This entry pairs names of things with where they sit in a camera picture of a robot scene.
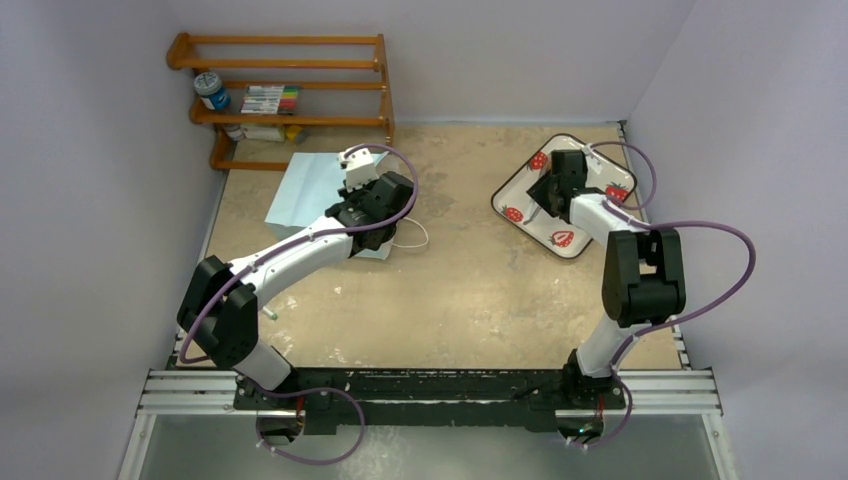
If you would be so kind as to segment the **metal tongs with white handle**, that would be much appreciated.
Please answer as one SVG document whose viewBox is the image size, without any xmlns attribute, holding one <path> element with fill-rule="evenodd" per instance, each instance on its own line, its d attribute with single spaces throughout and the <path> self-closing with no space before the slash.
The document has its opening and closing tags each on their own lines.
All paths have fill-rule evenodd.
<svg viewBox="0 0 848 480">
<path fill-rule="evenodd" d="M 528 216 L 528 217 L 524 220 L 523 224 L 524 224 L 524 225 L 528 225 L 528 224 L 532 223 L 532 222 L 536 219 L 536 217 L 538 216 L 538 214 L 540 213 L 540 211 L 541 211 L 541 210 L 542 210 L 541 206 L 540 206 L 540 205 L 538 205 L 538 204 L 535 204 L 535 205 L 534 205 L 534 207 L 533 207 L 533 209 L 532 209 L 532 211 L 531 211 L 531 213 L 530 213 L 530 214 L 529 214 L 529 216 Z"/>
</svg>

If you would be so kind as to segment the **light blue paper bag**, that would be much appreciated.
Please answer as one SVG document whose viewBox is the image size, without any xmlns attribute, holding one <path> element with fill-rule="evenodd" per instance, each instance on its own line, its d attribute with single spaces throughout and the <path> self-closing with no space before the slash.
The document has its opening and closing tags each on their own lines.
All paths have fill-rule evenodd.
<svg viewBox="0 0 848 480">
<path fill-rule="evenodd" d="M 337 153 L 296 153 L 291 157 L 265 216 L 279 240 L 298 235 L 336 204 L 358 208 L 361 191 L 345 189 L 346 173 Z"/>
</svg>

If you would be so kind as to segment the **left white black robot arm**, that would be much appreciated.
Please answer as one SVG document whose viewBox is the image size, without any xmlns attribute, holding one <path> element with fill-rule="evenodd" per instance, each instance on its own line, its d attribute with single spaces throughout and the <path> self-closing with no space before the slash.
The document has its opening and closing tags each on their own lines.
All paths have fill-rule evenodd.
<svg viewBox="0 0 848 480">
<path fill-rule="evenodd" d="M 296 370 L 260 339 L 260 310 L 317 270 L 389 243 L 417 193 L 415 181 L 388 172 L 359 190 L 341 191 L 340 202 L 297 235 L 229 262 L 207 257 L 194 270 L 178 325 L 215 366 L 253 380 L 272 408 L 289 407 L 298 395 Z"/>
</svg>

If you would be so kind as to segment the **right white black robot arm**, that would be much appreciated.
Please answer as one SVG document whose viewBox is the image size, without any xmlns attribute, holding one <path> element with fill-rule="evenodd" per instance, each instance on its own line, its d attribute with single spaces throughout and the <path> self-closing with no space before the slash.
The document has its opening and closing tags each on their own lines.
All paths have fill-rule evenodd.
<svg viewBox="0 0 848 480">
<path fill-rule="evenodd" d="M 576 407 L 611 390 L 621 360 L 638 339 L 679 314 L 686 303 L 678 232 L 638 221 L 589 186 L 588 174 L 586 152 L 554 150 L 546 172 L 528 190 L 547 214 L 588 233 L 605 249 L 604 316 L 563 368 L 561 392 Z"/>
</svg>

